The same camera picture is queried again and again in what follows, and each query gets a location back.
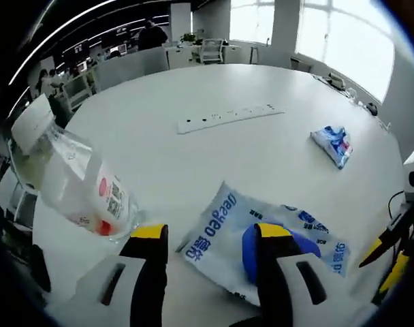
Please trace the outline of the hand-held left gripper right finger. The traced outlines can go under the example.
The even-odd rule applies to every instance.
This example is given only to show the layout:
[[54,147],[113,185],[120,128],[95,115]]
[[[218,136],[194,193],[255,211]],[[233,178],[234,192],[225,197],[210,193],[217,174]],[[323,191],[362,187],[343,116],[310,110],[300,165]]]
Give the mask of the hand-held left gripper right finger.
[[303,253],[291,233],[255,224],[257,291],[264,326],[346,326],[356,301],[345,280],[314,253]]

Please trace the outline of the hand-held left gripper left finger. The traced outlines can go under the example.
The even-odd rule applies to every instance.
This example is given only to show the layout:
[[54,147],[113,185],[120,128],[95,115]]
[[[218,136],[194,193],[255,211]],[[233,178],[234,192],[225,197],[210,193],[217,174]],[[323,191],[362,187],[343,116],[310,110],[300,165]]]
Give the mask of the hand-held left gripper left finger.
[[117,255],[79,279],[57,307],[60,326],[161,326],[167,285],[168,226],[138,227]]

